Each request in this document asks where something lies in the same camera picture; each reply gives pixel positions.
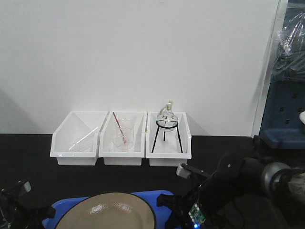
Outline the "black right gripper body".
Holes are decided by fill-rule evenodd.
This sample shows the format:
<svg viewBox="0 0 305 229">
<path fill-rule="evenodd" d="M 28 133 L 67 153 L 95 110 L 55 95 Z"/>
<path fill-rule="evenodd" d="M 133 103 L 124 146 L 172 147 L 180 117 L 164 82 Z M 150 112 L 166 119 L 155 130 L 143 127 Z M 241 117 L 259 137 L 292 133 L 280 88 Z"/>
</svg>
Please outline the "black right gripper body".
<svg viewBox="0 0 305 229">
<path fill-rule="evenodd" d="M 213 192 L 198 186 L 178 201 L 177 221 L 182 229 L 213 229 Z"/>
</svg>

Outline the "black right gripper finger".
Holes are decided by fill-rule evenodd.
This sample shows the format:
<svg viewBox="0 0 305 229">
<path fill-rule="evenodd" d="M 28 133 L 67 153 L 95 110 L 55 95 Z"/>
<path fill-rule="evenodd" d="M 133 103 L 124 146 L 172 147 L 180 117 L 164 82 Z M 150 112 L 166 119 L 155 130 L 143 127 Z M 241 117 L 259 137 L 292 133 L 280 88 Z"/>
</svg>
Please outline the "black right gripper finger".
<svg viewBox="0 0 305 229">
<path fill-rule="evenodd" d="M 181 210 L 181 196 L 160 194 L 157 198 L 157 206 L 167 207 L 173 212 L 179 212 Z"/>
</svg>

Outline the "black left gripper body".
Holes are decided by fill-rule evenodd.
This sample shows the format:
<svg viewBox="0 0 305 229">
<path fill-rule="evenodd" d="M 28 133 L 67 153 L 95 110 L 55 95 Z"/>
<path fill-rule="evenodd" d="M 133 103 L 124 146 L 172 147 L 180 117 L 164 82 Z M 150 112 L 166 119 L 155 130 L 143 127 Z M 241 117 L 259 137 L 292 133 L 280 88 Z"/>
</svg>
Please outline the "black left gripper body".
<svg viewBox="0 0 305 229">
<path fill-rule="evenodd" d="M 30 211 L 20 202 L 19 197 L 31 191 L 31 188 L 2 189 L 0 191 L 0 228 L 30 229 Z"/>
</svg>

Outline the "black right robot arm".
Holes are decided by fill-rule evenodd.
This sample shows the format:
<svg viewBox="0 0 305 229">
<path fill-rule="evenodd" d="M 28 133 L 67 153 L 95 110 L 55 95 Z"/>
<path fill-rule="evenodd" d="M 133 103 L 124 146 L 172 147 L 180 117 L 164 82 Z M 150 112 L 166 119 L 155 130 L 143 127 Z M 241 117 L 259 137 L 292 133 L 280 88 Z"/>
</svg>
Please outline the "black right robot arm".
<svg viewBox="0 0 305 229">
<path fill-rule="evenodd" d="M 229 152 L 222 156 L 212 174 L 180 163 L 176 174 L 192 181 L 184 196 L 161 194 L 157 206 L 171 214 L 166 229 L 222 229 L 230 221 L 217 212 L 236 197 L 257 194 L 269 198 L 280 209 L 305 205 L 305 170 L 262 157 Z"/>
</svg>

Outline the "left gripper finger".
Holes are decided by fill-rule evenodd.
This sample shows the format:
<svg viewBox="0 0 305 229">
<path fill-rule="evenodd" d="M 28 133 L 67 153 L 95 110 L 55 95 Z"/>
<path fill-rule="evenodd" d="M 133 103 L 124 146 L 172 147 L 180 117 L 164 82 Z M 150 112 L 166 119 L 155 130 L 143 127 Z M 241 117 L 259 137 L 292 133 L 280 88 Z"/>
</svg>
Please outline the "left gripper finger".
<svg viewBox="0 0 305 229">
<path fill-rule="evenodd" d="M 36 219 L 38 221 L 43 221 L 49 218 L 52 219 L 55 217 L 55 208 L 52 206 L 33 208 L 30 210 L 30 215 L 32 219 Z"/>
</svg>

